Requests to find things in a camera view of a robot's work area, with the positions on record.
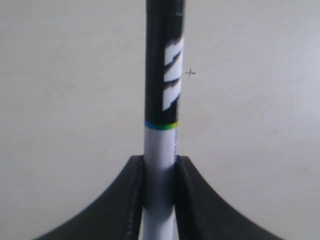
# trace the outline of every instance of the white wall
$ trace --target white wall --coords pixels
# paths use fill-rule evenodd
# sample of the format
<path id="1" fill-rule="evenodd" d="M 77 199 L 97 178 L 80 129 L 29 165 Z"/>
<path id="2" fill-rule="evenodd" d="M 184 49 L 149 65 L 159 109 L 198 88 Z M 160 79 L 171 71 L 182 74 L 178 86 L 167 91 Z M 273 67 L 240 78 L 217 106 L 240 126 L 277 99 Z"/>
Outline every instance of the white wall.
<path id="1" fill-rule="evenodd" d="M 2 0 L 0 239 L 78 213 L 143 151 L 145 1 Z M 230 204 L 320 236 L 320 1 L 187 2 L 179 148 Z"/>

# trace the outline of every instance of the green stripe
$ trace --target green stripe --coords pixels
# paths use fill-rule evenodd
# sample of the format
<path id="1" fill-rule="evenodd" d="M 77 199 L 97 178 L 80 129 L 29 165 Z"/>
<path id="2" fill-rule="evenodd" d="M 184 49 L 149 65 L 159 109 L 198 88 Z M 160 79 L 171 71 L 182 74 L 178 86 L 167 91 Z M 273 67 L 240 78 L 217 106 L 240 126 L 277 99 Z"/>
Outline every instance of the green stripe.
<path id="1" fill-rule="evenodd" d="M 170 129 L 175 129 L 178 126 L 178 122 L 176 121 L 175 123 L 166 124 L 166 125 L 156 125 L 146 121 L 144 125 L 150 129 L 155 129 L 155 130 L 170 130 Z"/>

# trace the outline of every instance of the colored stripe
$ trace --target colored stripe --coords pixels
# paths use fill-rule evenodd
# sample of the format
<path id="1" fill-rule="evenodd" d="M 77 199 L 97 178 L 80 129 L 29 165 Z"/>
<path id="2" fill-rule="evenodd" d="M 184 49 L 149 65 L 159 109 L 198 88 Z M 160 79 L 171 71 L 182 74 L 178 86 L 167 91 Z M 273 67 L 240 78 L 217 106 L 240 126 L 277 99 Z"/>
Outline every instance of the colored stripe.
<path id="1" fill-rule="evenodd" d="M 175 123 L 172 123 L 172 124 L 157 125 L 157 124 L 152 124 L 150 122 L 145 121 L 144 125 L 150 129 L 169 130 L 169 129 L 175 129 L 178 126 L 178 122 L 176 121 Z"/>

